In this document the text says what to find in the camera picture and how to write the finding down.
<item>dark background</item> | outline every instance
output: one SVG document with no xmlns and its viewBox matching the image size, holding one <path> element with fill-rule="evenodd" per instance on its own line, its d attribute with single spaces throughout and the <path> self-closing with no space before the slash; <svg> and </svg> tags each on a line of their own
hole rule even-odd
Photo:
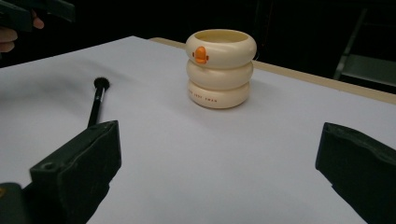
<svg viewBox="0 0 396 224">
<path fill-rule="evenodd" d="M 3 53 L 10 66 L 135 35 L 185 42 L 194 32 L 227 28 L 252 35 L 256 60 L 332 78 L 363 8 L 368 8 L 352 52 L 396 61 L 394 0 L 69 1 L 77 21 L 38 11 L 43 30 L 19 32 Z"/>
</svg>

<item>hand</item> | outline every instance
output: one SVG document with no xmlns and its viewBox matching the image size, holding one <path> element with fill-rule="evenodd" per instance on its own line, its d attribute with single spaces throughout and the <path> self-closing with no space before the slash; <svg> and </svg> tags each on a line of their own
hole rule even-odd
<svg viewBox="0 0 396 224">
<path fill-rule="evenodd" d="M 37 29 L 44 28 L 44 22 L 37 17 L 37 14 L 32 10 L 33 26 Z M 0 26 L 0 52 L 10 52 L 14 49 L 14 41 L 18 38 L 15 30 Z"/>
</svg>

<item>cream ring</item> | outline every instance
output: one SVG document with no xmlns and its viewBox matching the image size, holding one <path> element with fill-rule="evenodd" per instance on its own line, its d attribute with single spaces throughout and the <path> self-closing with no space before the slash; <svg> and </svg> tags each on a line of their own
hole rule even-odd
<svg viewBox="0 0 396 224">
<path fill-rule="evenodd" d="M 229 90 L 240 87 L 250 81 L 253 75 L 253 63 L 248 62 L 237 68 L 205 68 L 187 62 L 187 74 L 191 81 L 200 87 L 210 90 Z"/>
<path fill-rule="evenodd" d="M 201 88 L 189 80 L 189 96 L 198 105 L 225 109 L 242 104 L 249 95 L 250 84 L 227 91 L 212 91 Z"/>
<path fill-rule="evenodd" d="M 208 68 L 234 68 L 251 61 L 257 45 L 253 37 L 240 31 L 213 29 L 199 31 L 186 41 L 189 58 Z"/>
</svg>

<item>black brush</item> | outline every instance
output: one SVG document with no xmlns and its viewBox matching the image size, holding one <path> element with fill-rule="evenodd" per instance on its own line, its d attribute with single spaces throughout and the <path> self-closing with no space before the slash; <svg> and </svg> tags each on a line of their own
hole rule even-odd
<svg viewBox="0 0 396 224">
<path fill-rule="evenodd" d="M 99 117 L 100 104 L 102 103 L 103 97 L 105 96 L 105 91 L 110 87 L 110 82 L 105 77 L 97 77 L 93 82 L 96 88 L 95 97 L 93 99 L 93 105 L 90 115 L 90 121 L 88 122 L 88 127 L 96 124 Z"/>
</svg>

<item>white table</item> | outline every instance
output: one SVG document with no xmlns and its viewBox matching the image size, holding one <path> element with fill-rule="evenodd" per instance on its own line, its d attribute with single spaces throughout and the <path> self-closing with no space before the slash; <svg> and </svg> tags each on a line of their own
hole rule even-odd
<svg viewBox="0 0 396 224">
<path fill-rule="evenodd" d="M 131 36 L 0 69 L 0 183 L 25 187 L 87 127 L 103 76 L 101 121 L 119 121 L 123 164 L 89 223 L 364 223 L 315 169 L 322 126 L 396 148 L 396 104 L 256 67 L 247 101 L 207 109 L 187 94 L 187 60 Z"/>
</svg>

